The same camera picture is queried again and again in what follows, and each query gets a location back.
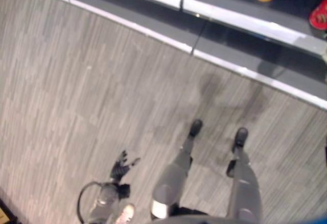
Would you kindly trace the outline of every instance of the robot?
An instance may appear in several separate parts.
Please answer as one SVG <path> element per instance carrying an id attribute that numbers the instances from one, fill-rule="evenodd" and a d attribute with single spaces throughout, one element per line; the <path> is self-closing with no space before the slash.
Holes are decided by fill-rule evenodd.
<path id="1" fill-rule="evenodd" d="M 162 173 L 152 194 L 151 218 L 154 224 L 241 224 L 262 223 L 262 204 L 258 181 L 243 150 L 248 136 L 246 128 L 240 128 L 231 149 L 233 160 L 227 168 L 227 176 L 233 178 L 227 218 L 208 216 L 197 210 L 181 208 L 179 201 L 191 168 L 191 152 L 202 121 L 193 122 L 189 135 L 178 155 Z"/>
<path id="2" fill-rule="evenodd" d="M 190 129 L 189 135 L 180 148 L 175 159 L 170 163 L 158 179 L 151 198 L 150 215 L 152 224 L 261 224 L 262 204 L 259 185 L 254 171 L 251 169 L 249 158 L 243 147 L 248 136 L 246 128 L 240 128 L 235 136 L 232 146 L 233 159 L 227 167 L 227 176 L 233 178 L 233 186 L 230 195 L 228 213 L 226 218 L 213 217 L 198 210 L 190 210 L 179 205 L 183 188 L 192 165 L 192 149 L 194 138 L 202 128 L 202 121 L 196 119 Z M 116 161 L 108 183 L 94 183 L 101 187 L 100 194 L 95 201 L 94 207 L 88 217 L 88 224 L 114 223 L 112 218 L 115 208 L 122 198 L 129 196 L 129 185 L 119 185 L 121 178 L 136 165 L 139 158 L 130 165 L 126 162 L 124 151 Z"/>

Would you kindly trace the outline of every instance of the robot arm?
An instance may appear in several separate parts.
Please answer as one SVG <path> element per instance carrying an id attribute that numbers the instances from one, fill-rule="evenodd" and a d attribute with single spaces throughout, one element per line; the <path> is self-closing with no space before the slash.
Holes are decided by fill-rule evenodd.
<path id="1" fill-rule="evenodd" d="M 127 153 L 123 151 L 111 170 L 109 182 L 91 182 L 83 187 L 77 202 L 77 216 L 81 223 L 106 224 L 114 220 L 119 210 L 119 201 L 123 198 L 128 198 L 130 194 L 130 185 L 120 185 L 120 181 L 131 167 L 135 166 L 140 161 L 140 158 L 135 159 L 128 165 L 125 165 L 126 161 Z M 83 192 L 92 185 L 101 187 L 101 190 L 85 222 L 80 214 L 80 200 Z"/>

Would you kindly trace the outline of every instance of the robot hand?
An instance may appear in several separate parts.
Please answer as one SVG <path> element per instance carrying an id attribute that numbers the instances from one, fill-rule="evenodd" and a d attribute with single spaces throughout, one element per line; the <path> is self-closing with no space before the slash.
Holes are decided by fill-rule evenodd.
<path id="1" fill-rule="evenodd" d="M 111 170 L 110 178 L 112 182 L 119 183 L 123 178 L 123 176 L 127 174 L 127 172 L 131 169 L 131 167 L 138 164 L 140 160 L 141 160 L 140 158 L 137 158 L 132 163 L 125 165 L 127 161 L 127 152 L 124 150 L 116 160 Z"/>

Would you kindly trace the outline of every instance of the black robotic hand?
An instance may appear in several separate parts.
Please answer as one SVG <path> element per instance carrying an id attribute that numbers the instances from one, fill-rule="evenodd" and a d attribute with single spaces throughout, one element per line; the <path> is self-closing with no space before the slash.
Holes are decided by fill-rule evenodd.
<path id="1" fill-rule="evenodd" d="M 127 174 L 131 167 L 135 166 L 140 160 L 140 158 L 137 158 L 132 163 L 125 165 L 127 162 L 127 153 L 124 150 L 111 170 L 111 179 L 109 182 L 90 182 L 82 188 L 77 201 L 77 217 L 81 223 L 85 223 L 80 212 L 80 201 L 83 192 L 93 185 L 97 185 L 101 188 L 100 193 L 95 200 L 94 207 L 87 218 L 87 223 L 107 223 L 107 220 L 112 214 L 111 206 L 123 198 L 128 198 L 130 194 L 130 185 L 120 185 L 121 179 L 125 174 Z"/>
<path id="2" fill-rule="evenodd" d="M 127 162 L 127 152 L 124 150 L 116 160 L 111 170 L 110 178 L 113 180 L 114 183 L 119 183 L 123 176 L 127 174 L 127 172 L 131 169 L 131 167 L 138 164 L 140 160 L 140 158 L 137 158 L 132 163 L 125 165 L 125 163 Z"/>

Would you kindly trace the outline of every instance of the black robot foot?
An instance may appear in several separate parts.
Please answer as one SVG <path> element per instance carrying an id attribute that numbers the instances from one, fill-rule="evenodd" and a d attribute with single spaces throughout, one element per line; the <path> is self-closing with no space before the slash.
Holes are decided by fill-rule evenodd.
<path id="1" fill-rule="evenodd" d="M 202 125 L 203 125 L 203 123 L 200 119 L 194 120 L 192 127 L 190 129 L 190 132 L 189 132 L 189 136 L 195 137 L 200 132 Z"/>

